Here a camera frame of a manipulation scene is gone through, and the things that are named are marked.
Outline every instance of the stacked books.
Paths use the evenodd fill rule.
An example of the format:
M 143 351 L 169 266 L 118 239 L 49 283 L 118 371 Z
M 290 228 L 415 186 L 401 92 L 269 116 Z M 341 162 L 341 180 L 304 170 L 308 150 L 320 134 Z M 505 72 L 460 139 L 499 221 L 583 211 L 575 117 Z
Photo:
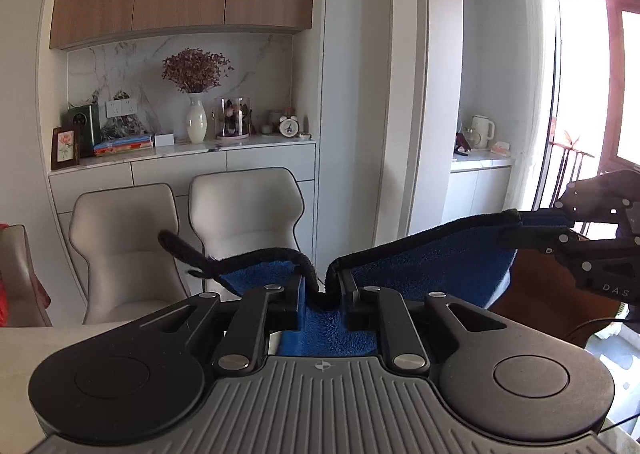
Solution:
M 153 147 L 153 145 L 151 135 L 136 135 L 133 137 L 107 140 L 102 144 L 94 145 L 94 153 L 96 157 L 101 157 L 113 153 L 123 153 L 124 151 L 146 149 L 147 147 Z

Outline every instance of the sheer curtain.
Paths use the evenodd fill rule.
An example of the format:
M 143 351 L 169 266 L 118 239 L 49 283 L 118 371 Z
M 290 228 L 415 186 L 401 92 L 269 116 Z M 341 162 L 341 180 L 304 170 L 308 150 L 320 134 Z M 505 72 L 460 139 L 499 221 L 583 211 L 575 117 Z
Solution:
M 531 210 L 545 153 L 556 48 L 556 0 L 525 0 L 529 34 L 526 136 L 516 156 L 504 208 Z

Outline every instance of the framed flower picture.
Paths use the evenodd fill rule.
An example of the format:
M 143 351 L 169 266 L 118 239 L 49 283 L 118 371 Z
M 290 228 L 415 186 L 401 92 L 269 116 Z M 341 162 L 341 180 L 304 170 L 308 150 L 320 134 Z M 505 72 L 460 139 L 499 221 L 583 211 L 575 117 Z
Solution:
M 51 171 L 80 163 L 80 129 L 78 126 L 56 127 L 51 139 Z

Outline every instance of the power outlet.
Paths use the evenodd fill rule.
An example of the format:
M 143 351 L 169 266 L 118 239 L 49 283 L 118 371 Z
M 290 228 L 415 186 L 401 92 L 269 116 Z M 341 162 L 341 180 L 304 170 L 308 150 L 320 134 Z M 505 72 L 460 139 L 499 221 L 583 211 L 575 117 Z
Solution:
M 107 118 L 134 115 L 138 112 L 138 102 L 135 99 L 108 100 Z

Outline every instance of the white kettle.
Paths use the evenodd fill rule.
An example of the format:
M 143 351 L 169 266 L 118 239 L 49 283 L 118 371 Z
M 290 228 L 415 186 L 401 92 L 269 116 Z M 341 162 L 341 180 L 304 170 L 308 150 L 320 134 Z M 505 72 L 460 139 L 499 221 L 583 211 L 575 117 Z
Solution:
M 474 115 L 471 122 L 471 129 L 478 133 L 480 141 L 474 147 L 476 149 L 486 149 L 489 147 L 489 140 L 495 137 L 495 124 L 487 117 Z

